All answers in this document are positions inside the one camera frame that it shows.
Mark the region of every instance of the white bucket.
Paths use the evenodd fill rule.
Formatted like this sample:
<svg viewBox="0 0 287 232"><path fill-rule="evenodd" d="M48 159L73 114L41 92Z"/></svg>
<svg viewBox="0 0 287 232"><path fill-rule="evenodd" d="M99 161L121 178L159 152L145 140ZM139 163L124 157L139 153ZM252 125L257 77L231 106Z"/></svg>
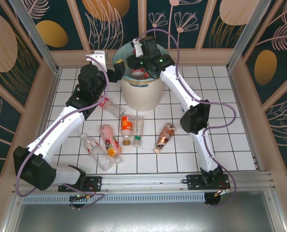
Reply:
<svg viewBox="0 0 287 232"><path fill-rule="evenodd" d="M158 48L162 55L167 54L165 48L160 45L158 45ZM152 110L161 101L164 83L159 78L136 80L131 77L131 69L127 65L127 58L133 55L133 50L134 48L130 43L127 43L117 51L113 58L113 63L122 59L126 66L125 75L121 80L122 94L130 108L137 111Z"/></svg>

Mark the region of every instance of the small bottle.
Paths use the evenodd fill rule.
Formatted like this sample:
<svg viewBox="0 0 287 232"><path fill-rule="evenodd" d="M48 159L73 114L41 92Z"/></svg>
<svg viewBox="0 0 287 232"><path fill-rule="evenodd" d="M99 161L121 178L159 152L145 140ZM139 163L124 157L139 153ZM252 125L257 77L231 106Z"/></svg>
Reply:
<svg viewBox="0 0 287 232"><path fill-rule="evenodd" d="M142 135L144 132L144 118L141 116L133 119L133 147L140 147L142 143Z"/></svg>
<svg viewBox="0 0 287 232"><path fill-rule="evenodd" d="M166 123L164 126L161 134L158 137L158 143L156 144L153 151L156 154L159 154L159 152L163 149L165 144L171 139L173 133L174 133L175 127L169 123Z"/></svg>
<svg viewBox="0 0 287 232"><path fill-rule="evenodd" d="M104 109L104 110L106 110L106 111L108 111L108 112L110 112L113 116L115 116L116 118L120 118L120 116L122 115L122 114L124 114L124 109L122 109L121 107L119 107L119 106L116 106L111 100L109 100L108 98L105 98L104 100L103 100L103 102L101 102L100 104L99 104L99 106L102 108L102 109Z"/></svg>
<svg viewBox="0 0 287 232"><path fill-rule="evenodd" d="M109 170L113 162L109 158L106 152L100 147L100 145L92 138L88 138L86 133L81 135L81 139L89 152L89 154L95 159L97 164L103 171Z"/></svg>
<svg viewBox="0 0 287 232"><path fill-rule="evenodd" d="M121 116L121 136L123 140L124 146L130 145L130 139L132 138L132 129L133 128L133 122L131 115L122 115Z"/></svg>
<svg viewBox="0 0 287 232"><path fill-rule="evenodd" d="M109 125L100 128L100 135L103 138L108 155L115 159L116 163L121 163L121 147L114 137L113 129Z"/></svg>

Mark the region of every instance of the purple cable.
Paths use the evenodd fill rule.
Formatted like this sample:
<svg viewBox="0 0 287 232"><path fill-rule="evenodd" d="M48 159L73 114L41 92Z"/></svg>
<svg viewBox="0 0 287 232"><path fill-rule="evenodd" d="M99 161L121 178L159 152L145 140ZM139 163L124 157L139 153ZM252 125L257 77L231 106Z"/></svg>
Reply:
<svg viewBox="0 0 287 232"><path fill-rule="evenodd" d="M231 105L228 105L228 104L225 104L225 103L220 103L220 102L206 102L206 101L199 101L199 100L195 99L195 98L193 97L192 93L190 93L190 92L188 91L187 87L183 84L183 82L181 81L181 79L180 79L180 77L179 77L179 75L178 75L178 65L179 65L179 61L180 61L180 50L179 50L179 47L178 47L178 42L177 42L177 40L176 40L169 32L167 32L167 31L165 31L165 30L163 30L163 29L156 29L156 28L145 31L144 33L140 34L136 40L138 41L138 40L139 40L141 37L143 37L145 34L147 34L147 33L149 33L149 32L152 32L152 31L161 31L161 32L164 32L164 33L168 34L168 35L172 38L172 40L174 41L174 43L175 43L175 45L176 45L176 48L177 48L176 76L177 76L178 81L179 81L179 83L181 84L182 88L188 93L188 95L189 95L194 101L196 101L196 102L198 102L198 103L207 104L207 105L223 105L223 106L228 107L229 109L231 109L231 110L233 111L233 113L234 113L234 117L233 117L232 121L230 121L229 123L227 123L227 124L225 124L225 125L223 125L223 126L207 127L207 128L202 132L202 133L203 133L203 142L204 142L204 144L205 144L205 147L206 147L206 149L207 149L207 152L208 152L210 158L211 158L217 165L219 165L221 168L223 168L225 172L227 172L227 173L229 174L229 176L232 178L232 181L233 181L233 183L234 183L234 194L232 195L231 199L230 199L228 202L226 202L226 203L217 204L217 205L212 205L212 206L215 206L215 207L225 206L225 205L229 204L229 203L235 198L235 196L236 196L236 192L237 192L236 181L235 181L233 175L232 175L223 165L221 165L221 164L213 157L213 155L211 154L211 152L210 152L210 150L209 150L209 148L208 148L208 145L207 145L205 133L206 133L209 129L219 129L219 128L224 128L224 127L228 127L229 125L231 125L231 124L236 120L236 118L237 118L236 111L235 111L235 109L234 109Z"/></svg>
<svg viewBox="0 0 287 232"><path fill-rule="evenodd" d="M31 158L31 156L35 153L35 151L39 148L40 145L42 145L42 143L44 142L44 140L49 136L49 134L61 123L63 122L68 116L72 115L72 114L75 114L77 112L82 112L84 110L88 110L88 109L91 109L95 106L97 106L99 103L101 103L104 98L106 98L107 96L107 93L108 93L108 90L109 90L109 79L108 79L108 75L107 75L107 72L106 70L103 68L103 66L97 61L95 60L94 58L90 58L92 61L94 61L103 71L104 75L105 75L105 79L106 79L106 89L105 89L105 93L104 93L104 96L101 97L96 103L94 103L93 105L91 106L87 106L85 108L81 108L81 109L78 109L78 110L75 110L73 112L70 112L68 114L66 114L64 117L61 118L60 121L58 121L55 125L53 125L53 127L43 136L43 138L39 141L39 143L36 145L36 147L29 153L29 155L25 158L25 160L22 162L20 168L19 168L19 171L18 171L18 174L17 174L17 178L16 178L16 184L15 184L15 190L16 190L16 194L19 196L19 197L26 197L28 195L30 195L33 191L35 191L36 188L33 188L31 191L29 191L28 193L26 194L22 194L20 191L19 191L19 180L20 180L20 176L21 176L21 173L22 173L22 170L24 168L24 166L26 165L26 163L28 162L29 158Z"/></svg>
<svg viewBox="0 0 287 232"><path fill-rule="evenodd" d="M83 191L77 190L77 189L75 189L75 188L73 188L72 186L69 186L69 185L67 185L67 184L63 184L63 185L64 185L65 187L67 187L67 188L73 190L73 191L76 191L76 192L79 192L79 193L82 193L82 194L85 194L85 195L88 195L88 196L92 196L92 197L93 197L93 196L101 196L101 197L97 198L94 202L92 202L92 203L86 203L85 206L83 206L83 207L81 207L81 208L78 208L78 211L79 211L79 210L82 210L82 209L87 209L87 208L93 206L96 202L100 201L102 198L105 197L105 194L104 194L104 193L87 193L87 192L83 192ZM73 199L73 200L71 201L71 207L72 207L72 209L75 209L75 207L73 206L73 203L74 203L75 200L76 200L76 199Z"/></svg>

